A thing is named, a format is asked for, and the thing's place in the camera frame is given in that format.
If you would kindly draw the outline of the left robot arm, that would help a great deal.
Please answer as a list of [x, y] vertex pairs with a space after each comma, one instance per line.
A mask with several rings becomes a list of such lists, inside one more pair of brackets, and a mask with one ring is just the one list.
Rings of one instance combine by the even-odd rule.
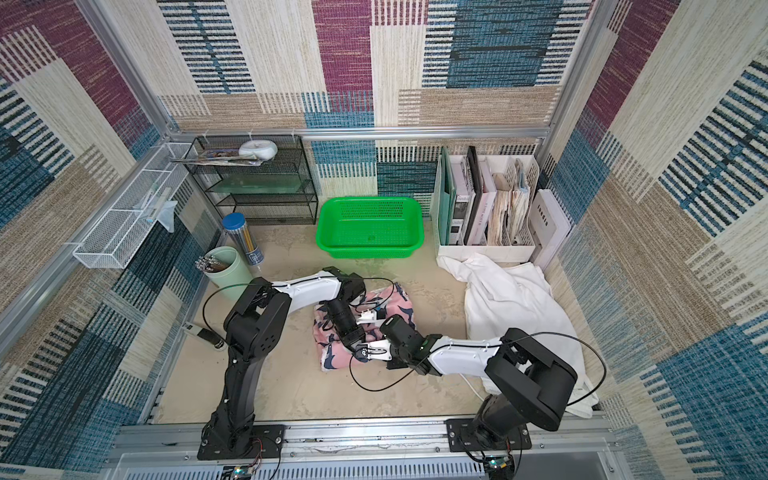
[[327, 268], [314, 275], [270, 282], [262, 277], [245, 286], [224, 321], [228, 365], [221, 400], [201, 432], [201, 461], [276, 458], [285, 427], [254, 423], [254, 398], [262, 365], [281, 339], [293, 312], [325, 303], [344, 332], [364, 338], [350, 304], [365, 291], [365, 280]]

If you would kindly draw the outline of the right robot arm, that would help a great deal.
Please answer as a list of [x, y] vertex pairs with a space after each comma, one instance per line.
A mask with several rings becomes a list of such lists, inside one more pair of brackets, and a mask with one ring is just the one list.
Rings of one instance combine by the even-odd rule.
[[448, 422], [453, 451], [526, 449], [529, 425], [559, 429], [577, 373], [523, 330], [510, 328], [491, 340], [455, 340], [423, 336], [399, 315], [380, 330], [392, 359], [418, 374], [474, 376], [498, 390], [483, 400], [473, 419]]

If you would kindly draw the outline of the pink shark print shorts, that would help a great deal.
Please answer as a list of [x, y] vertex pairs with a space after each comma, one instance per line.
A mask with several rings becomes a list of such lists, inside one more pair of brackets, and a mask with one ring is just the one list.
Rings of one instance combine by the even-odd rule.
[[[386, 310], [387, 318], [401, 315], [411, 326], [416, 328], [413, 304], [404, 288], [397, 282], [391, 286], [366, 293], [363, 299], [355, 300], [351, 308], [356, 320], [359, 314], [365, 310], [381, 308]], [[360, 325], [365, 330], [366, 343], [384, 339], [380, 326]], [[328, 319], [323, 304], [315, 306], [312, 334], [318, 351], [320, 368], [323, 372], [340, 370], [348, 366], [352, 352], [343, 346], [336, 329]]]

